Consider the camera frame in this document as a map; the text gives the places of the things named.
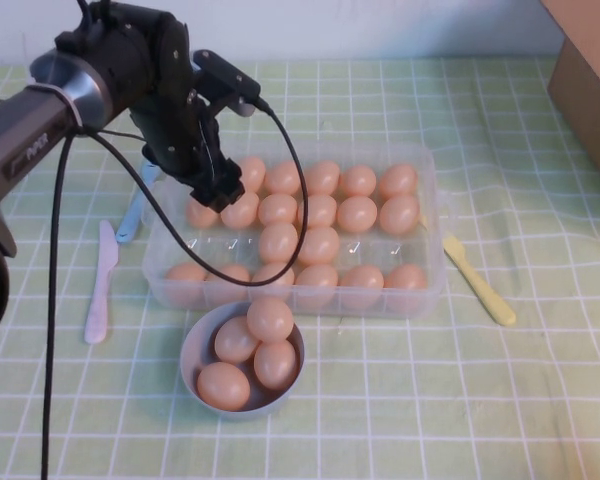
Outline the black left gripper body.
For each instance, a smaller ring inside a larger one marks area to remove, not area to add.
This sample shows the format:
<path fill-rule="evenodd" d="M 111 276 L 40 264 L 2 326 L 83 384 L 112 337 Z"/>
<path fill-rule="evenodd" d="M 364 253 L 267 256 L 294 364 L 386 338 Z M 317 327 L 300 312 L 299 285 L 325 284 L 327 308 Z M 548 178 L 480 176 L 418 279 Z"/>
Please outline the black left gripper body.
<path fill-rule="evenodd" d="M 164 173 L 186 185 L 218 185 L 226 177 L 217 122 L 199 97 L 154 93 L 134 104 L 130 114 Z"/>

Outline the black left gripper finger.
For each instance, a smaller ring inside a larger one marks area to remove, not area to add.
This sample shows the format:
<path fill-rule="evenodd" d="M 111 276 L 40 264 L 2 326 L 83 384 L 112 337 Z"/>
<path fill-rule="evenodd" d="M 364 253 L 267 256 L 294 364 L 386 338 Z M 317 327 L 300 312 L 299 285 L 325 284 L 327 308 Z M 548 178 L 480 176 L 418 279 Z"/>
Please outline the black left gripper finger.
<path fill-rule="evenodd" d="M 197 175 L 192 180 L 190 196 L 211 210 L 224 210 L 230 204 L 230 181 L 226 175 Z"/>
<path fill-rule="evenodd" d="M 238 200 L 244 194 L 242 170 L 231 159 L 222 159 L 217 165 L 215 190 L 222 200 Z"/>

